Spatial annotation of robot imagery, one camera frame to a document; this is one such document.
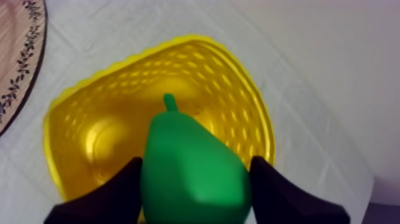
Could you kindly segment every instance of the toy pear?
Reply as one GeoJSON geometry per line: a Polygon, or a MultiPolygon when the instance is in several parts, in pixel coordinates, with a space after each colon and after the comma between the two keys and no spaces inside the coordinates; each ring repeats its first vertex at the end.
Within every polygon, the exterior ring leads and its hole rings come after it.
{"type": "Polygon", "coordinates": [[[150,126],[140,174],[147,223],[243,223],[251,206],[239,157],[164,95],[150,126]]]}

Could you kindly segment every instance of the round placemat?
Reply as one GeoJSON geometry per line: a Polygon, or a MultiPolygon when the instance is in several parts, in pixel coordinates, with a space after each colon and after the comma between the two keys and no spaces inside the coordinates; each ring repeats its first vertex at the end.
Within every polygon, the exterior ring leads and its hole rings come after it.
{"type": "Polygon", "coordinates": [[[0,136],[26,102],[42,64],[47,13],[43,0],[0,1],[0,136]]]}

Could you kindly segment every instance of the yellow basket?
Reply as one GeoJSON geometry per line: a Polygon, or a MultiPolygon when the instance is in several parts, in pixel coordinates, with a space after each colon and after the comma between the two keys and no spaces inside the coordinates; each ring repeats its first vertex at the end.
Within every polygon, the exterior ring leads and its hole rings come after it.
{"type": "Polygon", "coordinates": [[[219,43],[187,35],[115,63],[53,100],[44,149],[64,200],[90,192],[143,155],[167,92],[247,168],[254,155],[273,164],[271,121],[248,73],[219,43]]]}

